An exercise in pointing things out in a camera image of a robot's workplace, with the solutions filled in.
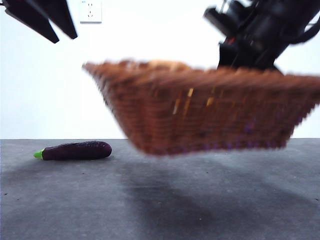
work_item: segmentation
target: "eggplant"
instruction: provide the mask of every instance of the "eggplant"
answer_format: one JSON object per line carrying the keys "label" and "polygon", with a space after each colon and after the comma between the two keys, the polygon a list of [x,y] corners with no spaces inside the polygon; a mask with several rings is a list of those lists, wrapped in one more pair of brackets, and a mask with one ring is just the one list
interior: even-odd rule
{"label": "eggplant", "polygon": [[111,146],[104,141],[85,141],[46,147],[33,156],[42,160],[94,160],[109,157],[111,152]]}

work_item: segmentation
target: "wall outlet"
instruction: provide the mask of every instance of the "wall outlet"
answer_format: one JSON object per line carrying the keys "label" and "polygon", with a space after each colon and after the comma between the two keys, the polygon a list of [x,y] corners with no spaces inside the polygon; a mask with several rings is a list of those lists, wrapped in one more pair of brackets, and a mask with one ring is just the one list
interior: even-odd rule
{"label": "wall outlet", "polygon": [[80,23],[101,23],[102,3],[101,0],[80,0],[79,3]]}

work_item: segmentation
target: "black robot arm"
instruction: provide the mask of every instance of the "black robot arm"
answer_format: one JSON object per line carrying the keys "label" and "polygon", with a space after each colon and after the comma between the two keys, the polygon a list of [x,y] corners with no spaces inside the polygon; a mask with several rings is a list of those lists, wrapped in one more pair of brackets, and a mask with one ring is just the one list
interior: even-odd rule
{"label": "black robot arm", "polygon": [[59,38],[49,20],[70,38],[77,37],[66,0],[2,0],[1,5],[5,6],[8,15],[53,43],[57,43]]}
{"label": "black robot arm", "polygon": [[304,43],[320,30],[320,0],[251,0],[244,7],[229,1],[227,12],[208,8],[204,16],[225,36],[219,66],[275,69],[277,57],[290,45]]}

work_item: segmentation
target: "brown basket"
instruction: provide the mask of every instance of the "brown basket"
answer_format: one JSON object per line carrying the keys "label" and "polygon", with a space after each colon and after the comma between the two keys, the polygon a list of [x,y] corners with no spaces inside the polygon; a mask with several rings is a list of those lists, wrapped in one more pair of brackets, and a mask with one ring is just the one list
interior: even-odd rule
{"label": "brown basket", "polygon": [[127,137],[154,155],[282,148],[320,103],[320,77],[192,69],[180,62],[83,65]]}

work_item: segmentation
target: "concrete floor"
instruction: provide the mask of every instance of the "concrete floor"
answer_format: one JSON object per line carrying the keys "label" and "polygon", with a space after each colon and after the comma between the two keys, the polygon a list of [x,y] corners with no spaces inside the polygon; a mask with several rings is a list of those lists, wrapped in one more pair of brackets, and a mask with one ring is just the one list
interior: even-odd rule
{"label": "concrete floor", "polygon": [[162,159],[106,140],[106,159],[33,158],[68,142],[1,141],[1,239],[320,238],[320,139]]}

